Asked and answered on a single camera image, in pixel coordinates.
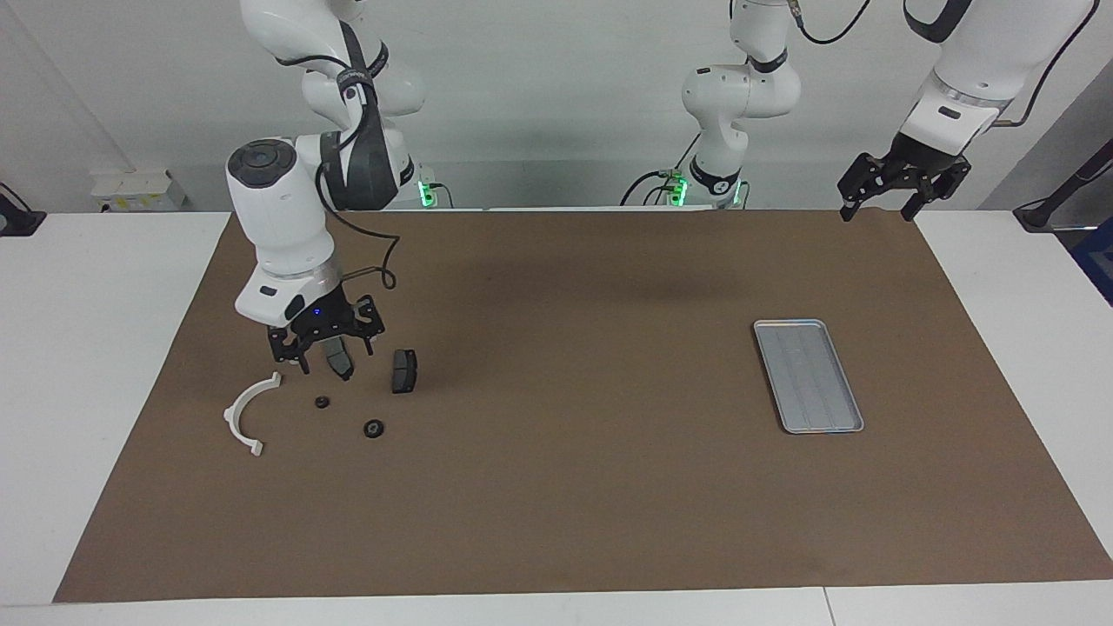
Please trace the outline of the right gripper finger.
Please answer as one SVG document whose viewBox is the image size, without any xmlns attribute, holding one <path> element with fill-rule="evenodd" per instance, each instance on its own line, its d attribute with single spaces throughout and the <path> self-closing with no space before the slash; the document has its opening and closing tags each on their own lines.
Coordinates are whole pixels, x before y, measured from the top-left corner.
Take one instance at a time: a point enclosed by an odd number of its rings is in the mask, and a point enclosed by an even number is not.
<svg viewBox="0 0 1113 626">
<path fill-rule="evenodd" d="M 270 355 L 277 363 L 293 363 L 297 365 L 303 374 L 311 374 L 309 362 L 305 356 L 311 343 L 303 340 L 297 333 L 290 338 L 289 329 L 270 329 Z"/>
<path fill-rule="evenodd" d="M 374 356 L 374 342 L 385 332 L 384 321 L 372 296 L 361 296 L 353 306 L 355 336 L 361 338 L 370 356 Z"/>
</svg>

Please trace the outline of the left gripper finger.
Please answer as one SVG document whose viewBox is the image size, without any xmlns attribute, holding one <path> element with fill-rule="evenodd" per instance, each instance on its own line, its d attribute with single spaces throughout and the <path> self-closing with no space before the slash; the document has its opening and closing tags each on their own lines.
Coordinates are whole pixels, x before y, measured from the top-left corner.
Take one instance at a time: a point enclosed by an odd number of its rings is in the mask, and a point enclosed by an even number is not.
<svg viewBox="0 0 1113 626">
<path fill-rule="evenodd" d="M 913 195 L 903 206 L 903 221 L 912 223 L 929 203 L 951 199 L 969 173 L 971 162 L 965 156 L 958 156 L 945 170 L 913 168 Z"/>
<path fill-rule="evenodd" d="M 871 154 L 859 154 L 838 180 L 843 198 L 839 211 L 843 221 L 851 221 L 861 209 L 863 203 L 888 190 L 885 177 L 887 160 Z"/>
</svg>

